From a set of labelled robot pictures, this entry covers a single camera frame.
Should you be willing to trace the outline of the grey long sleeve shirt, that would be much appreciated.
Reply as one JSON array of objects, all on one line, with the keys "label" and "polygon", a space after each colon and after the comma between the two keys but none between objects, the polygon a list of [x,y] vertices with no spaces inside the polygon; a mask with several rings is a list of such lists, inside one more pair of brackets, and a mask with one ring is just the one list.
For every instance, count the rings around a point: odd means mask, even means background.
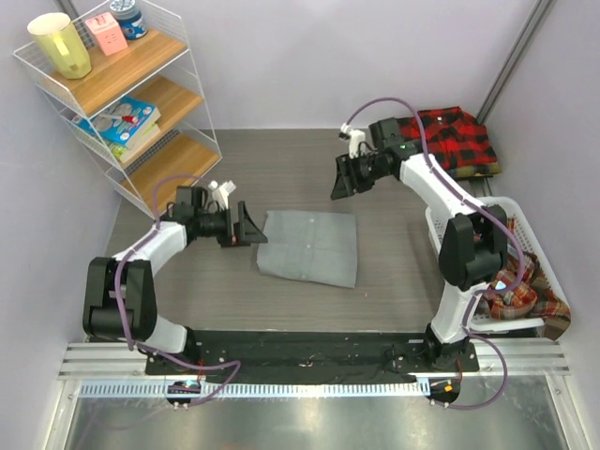
[{"label": "grey long sleeve shirt", "polygon": [[358,269],[353,214],[272,210],[259,245],[259,271],[268,276],[353,289]]}]

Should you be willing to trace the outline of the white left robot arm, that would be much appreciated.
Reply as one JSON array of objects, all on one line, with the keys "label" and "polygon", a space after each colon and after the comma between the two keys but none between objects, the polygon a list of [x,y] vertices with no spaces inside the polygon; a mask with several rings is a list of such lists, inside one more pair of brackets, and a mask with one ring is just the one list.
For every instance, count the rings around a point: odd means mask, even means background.
[{"label": "white left robot arm", "polygon": [[87,269],[82,328],[90,338],[121,340],[131,350],[167,360],[178,373],[201,360],[193,331],[158,313],[155,277],[174,256],[199,238],[223,248],[265,244],[245,202],[232,210],[228,181],[208,187],[182,186],[142,238],[111,256],[96,257]]}]

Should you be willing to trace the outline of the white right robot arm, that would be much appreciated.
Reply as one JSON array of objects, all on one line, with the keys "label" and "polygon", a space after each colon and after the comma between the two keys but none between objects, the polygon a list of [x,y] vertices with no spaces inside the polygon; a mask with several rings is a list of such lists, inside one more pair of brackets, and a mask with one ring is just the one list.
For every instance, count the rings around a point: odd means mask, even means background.
[{"label": "white right robot arm", "polygon": [[348,150],[336,158],[332,200],[367,192],[377,180],[394,177],[445,222],[438,250],[444,288],[423,335],[423,359],[427,368],[448,370],[467,350],[478,297],[506,265],[507,216],[501,207],[477,201],[447,175],[425,138],[402,137],[394,118],[372,124],[368,132],[343,124],[338,136]]}]

